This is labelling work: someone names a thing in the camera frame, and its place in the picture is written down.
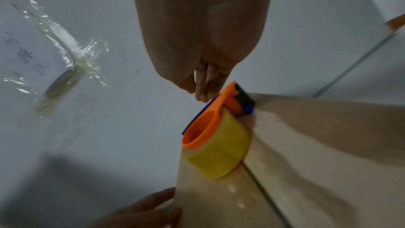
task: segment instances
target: yellow tape roll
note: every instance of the yellow tape roll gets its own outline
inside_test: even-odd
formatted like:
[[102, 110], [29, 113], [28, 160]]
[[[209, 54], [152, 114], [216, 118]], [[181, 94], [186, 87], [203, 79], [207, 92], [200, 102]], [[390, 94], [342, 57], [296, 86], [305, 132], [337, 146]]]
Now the yellow tape roll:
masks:
[[208, 142], [196, 150], [183, 148], [183, 156], [209, 179], [232, 171], [250, 145], [247, 129], [226, 108], [222, 108], [221, 115], [221, 123]]

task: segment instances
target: white floor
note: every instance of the white floor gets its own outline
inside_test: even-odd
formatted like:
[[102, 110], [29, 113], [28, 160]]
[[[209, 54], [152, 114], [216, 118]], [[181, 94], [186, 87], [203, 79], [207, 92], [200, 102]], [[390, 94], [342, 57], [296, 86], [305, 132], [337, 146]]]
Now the white floor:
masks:
[[[0, 83], [0, 207], [40, 227], [77, 227], [174, 186], [181, 132], [203, 105], [156, 75], [133, 0], [36, 1], [78, 41], [108, 42], [108, 86], [85, 79], [40, 119], [28, 95]], [[311, 97], [388, 36], [372, 0], [272, 0], [259, 46], [230, 80]], [[403, 103], [404, 43], [395, 36], [322, 97]]]

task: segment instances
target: finger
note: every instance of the finger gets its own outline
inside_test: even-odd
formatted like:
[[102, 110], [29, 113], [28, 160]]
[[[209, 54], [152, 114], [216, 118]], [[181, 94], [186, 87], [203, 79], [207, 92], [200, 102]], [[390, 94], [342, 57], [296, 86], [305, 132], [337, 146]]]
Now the finger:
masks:
[[208, 97], [214, 99], [218, 96], [229, 75], [231, 74], [233, 67], [220, 68], [216, 77], [211, 81], [208, 88]]
[[209, 62], [207, 68], [207, 78], [205, 79], [204, 92], [202, 93], [201, 100], [206, 103], [209, 101], [208, 91], [211, 82], [215, 79], [218, 73], [218, 66]]
[[201, 59], [195, 70], [195, 99], [197, 101], [201, 101], [201, 94], [204, 90], [205, 78], [207, 77], [207, 65], [207, 62]]
[[168, 188], [163, 191], [153, 193], [132, 205], [129, 205], [118, 211], [119, 214], [139, 213], [143, 211], [153, 210], [157, 206], [165, 203], [174, 197], [176, 188]]
[[186, 79], [180, 81], [173, 81], [173, 83], [181, 89], [186, 90], [190, 94], [195, 92], [194, 73], [190, 74]]
[[163, 228], [173, 224], [181, 215], [181, 207], [155, 209], [127, 217], [128, 224], [137, 228]]

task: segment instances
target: dark line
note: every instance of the dark line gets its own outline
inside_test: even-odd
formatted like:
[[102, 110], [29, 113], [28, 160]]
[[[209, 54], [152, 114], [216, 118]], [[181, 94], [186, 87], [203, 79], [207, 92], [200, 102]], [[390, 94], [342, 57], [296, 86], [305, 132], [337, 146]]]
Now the dark line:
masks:
[[385, 39], [383, 39], [380, 43], [378, 43], [375, 47], [373, 47], [370, 51], [368, 51], [365, 55], [363, 55], [360, 59], [358, 59], [355, 63], [353, 63], [349, 68], [344, 70], [339, 76], [333, 79], [331, 82], [326, 84], [323, 88], [321, 88], [318, 92], [316, 92], [311, 98], [319, 98], [321, 95], [326, 93], [331, 87], [333, 87], [336, 83], [338, 83], [344, 76], [354, 70], [360, 63], [364, 62], [370, 55], [374, 54], [380, 47], [384, 46], [390, 39], [394, 37], [395, 33], [390, 34]]
[[250, 178], [253, 180], [253, 182], [256, 184], [256, 186], [259, 188], [260, 192], [263, 194], [267, 202], [270, 204], [270, 206], [273, 208], [274, 212], [277, 214], [277, 216], [280, 218], [282, 223], [286, 228], [294, 228], [290, 222], [287, 220], [287, 218], [284, 216], [284, 214], [281, 212], [281, 210], [277, 207], [277, 205], [274, 203], [273, 199], [268, 195], [266, 190], [262, 187], [260, 182], [256, 179], [256, 177], [253, 175], [252, 171], [246, 166], [244, 162], [241, 162], [241, 165], [243, 168], [246, 170], [246, 172], [249, 174]]

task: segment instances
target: person's left hand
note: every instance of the person's left hand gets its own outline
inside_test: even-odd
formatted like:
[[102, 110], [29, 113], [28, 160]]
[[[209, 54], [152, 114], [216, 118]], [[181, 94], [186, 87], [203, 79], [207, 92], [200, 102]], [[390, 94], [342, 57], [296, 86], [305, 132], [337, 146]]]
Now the person's left hand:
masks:
[[124, 207], [97, 221], [90, 228], [163, 228], [181, 215], [181, 207], [156, 209], [174, 196], [175, 188], [165, 189]]

